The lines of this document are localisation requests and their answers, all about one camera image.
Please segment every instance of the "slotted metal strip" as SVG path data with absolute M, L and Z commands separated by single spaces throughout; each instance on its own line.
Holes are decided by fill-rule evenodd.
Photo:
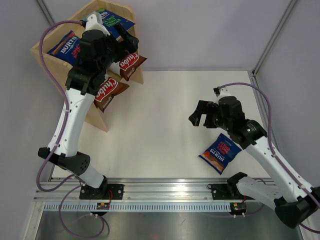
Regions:
M 60 202 L 47 202 L 44 211 L 58 211 Z M 230 212 L 227 202 L 113 202 L 109 210 L 96 202 L 64 202 L 62 212 Z

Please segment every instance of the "red snack bag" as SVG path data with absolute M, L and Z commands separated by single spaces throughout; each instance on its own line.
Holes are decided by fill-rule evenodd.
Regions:
M 145 60 L 147 60 L 146 57 L 140 56 L 137 53 L 132 53 L 121 61 L 112 63 L 110 71 L 123 77 L 126 81 L 129 81 L 131 75 Z
M 93 103 L 98 109 L 104 112 L 111 100 L 115 96 L 124 92 L 128 87 L 128 84 L 116 81 L 108 74 L 106 74 L 105 81 L 100 85 Z

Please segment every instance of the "wooden shelf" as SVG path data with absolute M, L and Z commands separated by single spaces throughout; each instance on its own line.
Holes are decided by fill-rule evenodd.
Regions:
M 81 8 L 77 13 L 75 13 L 72 17 L 70 17 L 69 20 L 80 21 L 81 19 L 85 18 L 87 15 L 89 15 L 93 11 L 96 11 L 100 8 L 104 8 L 108 11 L 111 11 L 134 23 L 136 22 L 135 14 L 129 7 L 118 4 L 118 3 L 105 1 L 105 0 L 91 1 L 90 3 L 85 5 L 83 8 Z M 63 36 L 65 36 L 70 30 L 74 31 L 74 33 L 78 37 L 81 37 L 82 33 L 85 31 L 85 29 L 78 24 L 60 25 L 46 36 L 43 42 L 43 47 L 42 47 L 43 57 L 48 69 L 53 74 L 53 76 L 57 79 L 59 84 L 64 88 L 66 88 L 65 83 L 67 80 L 67 75 L 69 70 L 72 68 L 72 66 L 63 60 L 60 60 L 54 56 L 47 54 L 47 52 L 50 49 L 52 49 L 56 44 L 58 44 L 59 41 L 63 38 Z M 131 35 L 136 37 L 137 36 L 136 25 L 130 28 L 128 32 Z M 39 64 L 41 65 L 40 56 L 39 56 L 39 42 L 36 45 L 34 45 L 30 49 L 30 51 L 32 52 L 36 60 L 39 62 Z M 121 80 L 120 76 L 117 76 L 111 72 L 108 72 L 108 74 L 114 77 L 117 81 Z M 130 80 L 140 84 L 144 83 L 141 66 L 130 77 Z M 93 125 L 98 129 L 101 129 L 104 132 L 108 131 L 107 125 L 105 124 L 102 118 L 102 114 L 99 112 L 99 110 L 96 108 L 94 104 L 91 105 L 86 115 L 85 121 L 88 124 Z

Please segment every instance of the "white table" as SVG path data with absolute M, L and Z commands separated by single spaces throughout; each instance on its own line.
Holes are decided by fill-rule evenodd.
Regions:
M 103 117 L 109 132 L 84 123 L 78 150 L 91 157 L 107 178 L 229 178 L 238 172 L 269 178 L 260 164 L 241 151 L 220 175 L 198 157 L 218 137 L 220 129 L 194 127 L 188 117 L 198 100 L 213 101 L 213 88 L 227 83 L 250 83 L 246 71 L 147 71 L 144 85 L 116 96 Z M 229 90 L 242 103 L 246 118 L 262 125 L 254 92 L 247 86 Z M 68 172 L 55 167 L 52 177 Z

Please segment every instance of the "gray wall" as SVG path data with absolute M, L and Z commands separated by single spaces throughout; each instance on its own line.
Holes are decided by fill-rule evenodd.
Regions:
M 299 1 L 258 84 L 270 98 L 273 130 L 288 162 L 320 186 L 320 1 Z M 315 214 L 320 229 L 320 213 Z
M 0 239 L 17 240 L 63 100 L 29 52 L 48 27 L 35 1 L 3 1 L 0 23 Z
M 45 0 L 56 21 L 88 0 Z M 116 0 L 136 15 L 145 70 L 252 70 L 289 0 Z

